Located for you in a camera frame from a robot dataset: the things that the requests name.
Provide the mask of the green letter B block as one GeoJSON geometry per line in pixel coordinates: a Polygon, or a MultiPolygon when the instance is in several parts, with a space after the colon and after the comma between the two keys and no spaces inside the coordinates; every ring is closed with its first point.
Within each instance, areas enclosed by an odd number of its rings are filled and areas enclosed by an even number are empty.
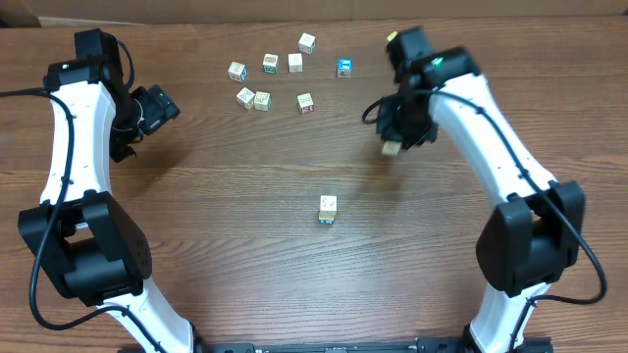
{"type": "Polygon", "coordinates": [[[262,62],[263,72],[275,75],[278,70],[279,56],[275,54],[265,54],[262,62]]]}

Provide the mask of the red letter E block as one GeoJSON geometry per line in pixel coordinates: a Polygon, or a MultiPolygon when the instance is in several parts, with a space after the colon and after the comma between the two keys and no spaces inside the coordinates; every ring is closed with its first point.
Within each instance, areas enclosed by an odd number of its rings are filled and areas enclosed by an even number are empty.
{"type": "Polygon", "coordinates": [[[300,94],[296,99],[300,114],[308,114],[314,111],[314,102],[310,93],[300,94]]]}

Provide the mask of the green side violin block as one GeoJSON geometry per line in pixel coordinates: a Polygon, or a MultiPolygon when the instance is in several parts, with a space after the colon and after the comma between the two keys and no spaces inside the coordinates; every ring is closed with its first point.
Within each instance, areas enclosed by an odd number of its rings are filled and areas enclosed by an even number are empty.
{"type": "Polygon", "coordinates": [[[397,141],[385,141],[382,145],[383,156],[397,156],[401,150],[401,143],[397,141]]]}

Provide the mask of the yellow top wooden block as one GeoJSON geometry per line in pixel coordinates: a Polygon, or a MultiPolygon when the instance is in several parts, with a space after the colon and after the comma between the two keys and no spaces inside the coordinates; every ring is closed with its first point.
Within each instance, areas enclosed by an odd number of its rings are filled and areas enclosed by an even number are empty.
{"type": "Polygon", "coordinates": [[[390,34],[387,36],[387,42],[391,42],[393,39],[395,39],[395,37],[396,37],[397,35],[398,35],[398,32],[397,32],[397,31],[393,31],[392,33],[390,33],[390,34]]]}

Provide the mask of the red side L block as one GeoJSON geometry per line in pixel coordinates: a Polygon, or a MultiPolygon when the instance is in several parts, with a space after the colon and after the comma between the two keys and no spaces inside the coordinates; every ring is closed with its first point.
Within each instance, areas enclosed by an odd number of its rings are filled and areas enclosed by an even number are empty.
{"type": "Polygon", "coordinates": [[[322,195],[320,197],[319,211],[323,214],[335,214],[338,209],[338,198],[335,195],[322,195]]]}

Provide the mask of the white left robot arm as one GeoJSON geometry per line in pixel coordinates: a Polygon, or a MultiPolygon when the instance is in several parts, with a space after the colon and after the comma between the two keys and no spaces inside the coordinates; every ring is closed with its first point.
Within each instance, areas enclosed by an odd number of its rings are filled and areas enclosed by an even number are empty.
{"type": "Polygon", "coordinates": [[[40,314],[38,275],[59,294],[98,316],[115,318],[144,352],[203,352],[193,324],[171,307],[152,278],[146,236],[112,194],[109,167],[132,145],[180,112],[157,85],[124,75],[126,46],[100,29],[75,35],[76,56],[52,64],[32,92],[54,113],[51,167],[36,208],[19,214],[19,232],[35,260],[29,306],[45,328],[65,330],[40,314]]]}

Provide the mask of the far white wooden block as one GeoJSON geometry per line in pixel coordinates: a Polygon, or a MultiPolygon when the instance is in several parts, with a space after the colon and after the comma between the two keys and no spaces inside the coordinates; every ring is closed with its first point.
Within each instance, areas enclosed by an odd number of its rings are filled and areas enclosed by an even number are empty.
{"type": "Polygon", "coordinates": [[[311,55],[316,47],[316,37],[312,34],[303,32],[298,40],[298,49],[300,52],[311,55]]]}

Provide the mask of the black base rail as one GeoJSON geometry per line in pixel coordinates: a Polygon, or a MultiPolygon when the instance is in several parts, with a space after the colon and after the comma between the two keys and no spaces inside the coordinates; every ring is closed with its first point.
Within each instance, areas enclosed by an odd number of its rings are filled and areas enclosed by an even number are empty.
{"type": "Polygon", "coordinates": [[[456,337],[414,341],[255,346],[252,343],[206,344],[207,353],[471,353],[470,342],[456,337]]]}

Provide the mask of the blue top picture block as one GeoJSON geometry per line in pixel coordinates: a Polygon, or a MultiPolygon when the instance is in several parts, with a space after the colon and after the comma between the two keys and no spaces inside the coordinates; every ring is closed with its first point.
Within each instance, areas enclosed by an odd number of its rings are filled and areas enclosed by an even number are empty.
{"type": "Polygon", "coordinates": [[[352,60],[350,58],[339,58],[337,64],[337,77],[351,77],[352,60]]]}

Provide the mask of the yellow side picture block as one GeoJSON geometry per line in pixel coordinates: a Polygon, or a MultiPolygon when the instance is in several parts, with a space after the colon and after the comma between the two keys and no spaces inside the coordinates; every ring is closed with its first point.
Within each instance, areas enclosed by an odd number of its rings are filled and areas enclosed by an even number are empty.
{"type": "Polygon", "coordinates": [[[243,87],[236,95],[237,103],[246,110],[250,110],[254,106],[255,93],[250,89],[243,87]]]}

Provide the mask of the car picture wooden block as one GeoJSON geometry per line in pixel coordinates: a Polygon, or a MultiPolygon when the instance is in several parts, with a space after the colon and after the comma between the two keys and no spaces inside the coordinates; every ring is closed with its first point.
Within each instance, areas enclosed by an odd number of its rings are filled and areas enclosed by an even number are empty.
{"type": "Polygon", "coordinates": [[[228,76],[230,79],[237,82],[245,82],[247,78],[248,70],[245,64],[239,62],[231,62],[228,69],[228,76]]]}

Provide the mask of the ice cream picture block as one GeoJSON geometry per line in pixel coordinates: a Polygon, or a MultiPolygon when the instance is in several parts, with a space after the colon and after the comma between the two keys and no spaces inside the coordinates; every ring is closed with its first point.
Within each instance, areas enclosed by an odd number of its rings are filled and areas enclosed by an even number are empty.
{"type": "Polygon", "coordinates": [[[303,71],[303,57],[301,53],[288,55],[288,71],[291,74],[301,73],[303,71]]]}

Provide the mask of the plain white wooden block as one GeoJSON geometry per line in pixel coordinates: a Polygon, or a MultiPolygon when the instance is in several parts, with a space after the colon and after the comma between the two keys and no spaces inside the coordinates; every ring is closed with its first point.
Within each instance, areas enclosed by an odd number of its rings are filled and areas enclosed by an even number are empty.
{"type": "Polygon", "coordinates": [[[271,94],[257,91],[254,96],[254,108],[258,111],[268,112],[272,104],[271,94]]]}

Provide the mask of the yellow letter K block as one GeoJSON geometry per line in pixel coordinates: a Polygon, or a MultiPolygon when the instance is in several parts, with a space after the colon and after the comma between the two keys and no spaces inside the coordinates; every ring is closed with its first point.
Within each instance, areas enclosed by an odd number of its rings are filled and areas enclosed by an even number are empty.
{"type": "Polygon", "coordinates": [[[320,211],[318,219],[319,220],[335,220],[336,219],[336,214],[335,213],[329,213],[329,212],[320,211]]]}

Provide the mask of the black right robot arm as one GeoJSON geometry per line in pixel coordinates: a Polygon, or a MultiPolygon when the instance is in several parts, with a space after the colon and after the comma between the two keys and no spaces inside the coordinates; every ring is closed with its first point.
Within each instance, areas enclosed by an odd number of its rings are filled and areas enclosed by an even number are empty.
{"type": "Polygon", "coordinates": [[[491,208],[476,257],[487,281],[480,310],[459,338],[421,338],[428,352],[550,352],[547,338],[524,338],[535,296],[577,260],[575,232],[585,197],[560,183],[526,149],[501,113],[489,83],[463,47],[438,52],[425,31],[393,32],[386,51],[398,85],[375,103],[382,153],[437,139],[443,130],[481,183],[491,208]]]}

